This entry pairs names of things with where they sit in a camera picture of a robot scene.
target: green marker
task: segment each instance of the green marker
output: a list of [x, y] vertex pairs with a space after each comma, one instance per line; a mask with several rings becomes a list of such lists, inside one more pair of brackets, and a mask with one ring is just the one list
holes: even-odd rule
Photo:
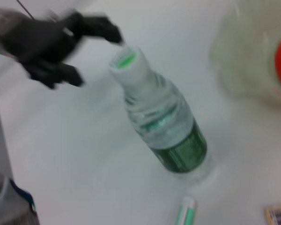
[[176, 225], [192, 225], [195, 207], [195, 200], [189, 196], [185, 196], [179, 209]]

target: green bottle label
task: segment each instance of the green bottle label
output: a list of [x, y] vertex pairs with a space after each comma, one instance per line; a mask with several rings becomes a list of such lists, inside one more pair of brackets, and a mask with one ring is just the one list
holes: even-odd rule
[[168, 149], [151, 150], [168, 170], [187, 173], [203, 162], [207, 153], [207, 143], [194, 122], [190, 134], [179, 144]]

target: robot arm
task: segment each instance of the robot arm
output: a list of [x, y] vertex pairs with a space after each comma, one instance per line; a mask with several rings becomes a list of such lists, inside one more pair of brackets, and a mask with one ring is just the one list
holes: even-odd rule
[[15, 58], [31, 79], [50, 89], [61, 82], [83, 84], [76, 68], [62, 63], [83, 36], [104, 38], [115, 44], [123, 42], [118, 27], [105, 16], [73, 12], [60, 21], [45, 21], [0, 9], [0, 54]]

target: barcode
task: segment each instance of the barcode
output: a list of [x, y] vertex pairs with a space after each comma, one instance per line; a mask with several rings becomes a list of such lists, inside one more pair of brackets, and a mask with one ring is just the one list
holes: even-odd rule
[[271, 215], [273, 216], [272, 218], [273, 221], [275, 221], [275, 225], [281, 225], [281, 209], [273, 210]]

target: white bottle cap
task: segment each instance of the white bottle cap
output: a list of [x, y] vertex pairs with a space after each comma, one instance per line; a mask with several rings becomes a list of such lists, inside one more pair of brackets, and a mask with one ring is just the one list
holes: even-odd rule
[[123, 86], [131, 86], [150, 76], [149, 63], [138, 47], [126, 46], [111, 60], [110, 71]]

